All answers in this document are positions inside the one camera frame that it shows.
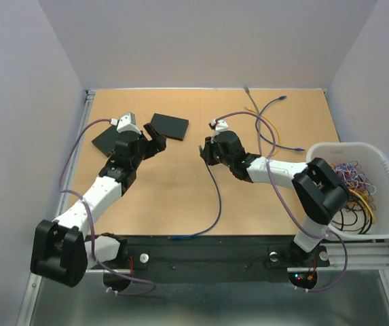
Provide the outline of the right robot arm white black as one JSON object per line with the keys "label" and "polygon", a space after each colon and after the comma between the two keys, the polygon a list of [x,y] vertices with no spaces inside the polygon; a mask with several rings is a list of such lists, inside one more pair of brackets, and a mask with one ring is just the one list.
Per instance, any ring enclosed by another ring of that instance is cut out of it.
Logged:
{"label": "right robot arm white black", "polygon": [[289,249],[291,261],[304,265],[327,235],[334,216],[350,199],[350,190],[322,158],[309,162],[277,161],[245,151],[238,135],[224,131],[206,137],[200,156],[208,165],[223,164],[232,175],[248,183],[269,183],[285,211],[292,212],[279,188],[292,188],[303,207],[305,219]]}

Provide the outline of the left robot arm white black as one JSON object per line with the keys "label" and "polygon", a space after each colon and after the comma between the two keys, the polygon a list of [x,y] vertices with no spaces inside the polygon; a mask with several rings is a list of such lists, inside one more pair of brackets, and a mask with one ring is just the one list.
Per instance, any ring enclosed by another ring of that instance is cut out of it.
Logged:
{"label": "left robot arm white black", "polygon": [[44,219],[37,225],[30,265],[33,274],[74,287],[86,270],[100,266],[121,279],[146,282],[106,266],[108,262],[119,268],[127,262],[125,240],[113,234],[96,236],[94,224],[128,191],[141,162],[165,150],[166,139],[150,123],[143,130],[133,122],[110,123],[117,126],[115,149],[92,186],[84,195],[68,189],[77,202],[52,221]]}

